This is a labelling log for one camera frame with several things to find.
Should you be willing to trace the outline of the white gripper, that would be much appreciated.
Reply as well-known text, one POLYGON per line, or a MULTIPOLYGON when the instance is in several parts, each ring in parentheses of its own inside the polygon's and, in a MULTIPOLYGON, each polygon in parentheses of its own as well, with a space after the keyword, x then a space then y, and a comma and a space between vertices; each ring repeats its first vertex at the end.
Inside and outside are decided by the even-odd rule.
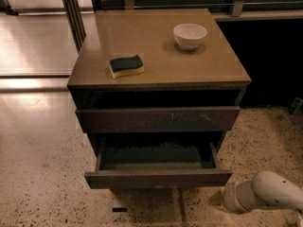
POLYGON ((209 199, 212 206, 223 206, 232 213, 244 214, 251 212, 257 204, 257 197, 252 182, 229 183, 224 191, 217 191, 209 199))

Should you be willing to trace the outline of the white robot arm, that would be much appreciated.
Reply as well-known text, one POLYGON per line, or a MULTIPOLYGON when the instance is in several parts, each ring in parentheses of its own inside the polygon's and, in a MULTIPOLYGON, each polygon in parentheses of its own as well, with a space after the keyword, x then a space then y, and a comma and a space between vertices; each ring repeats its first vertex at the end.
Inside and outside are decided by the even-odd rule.
POLYGON ((228 183, 208 200, 226 213, 254 210, 294 210, 303 213, 303 188, 272 171, 260 171, 250 181, 228 183))

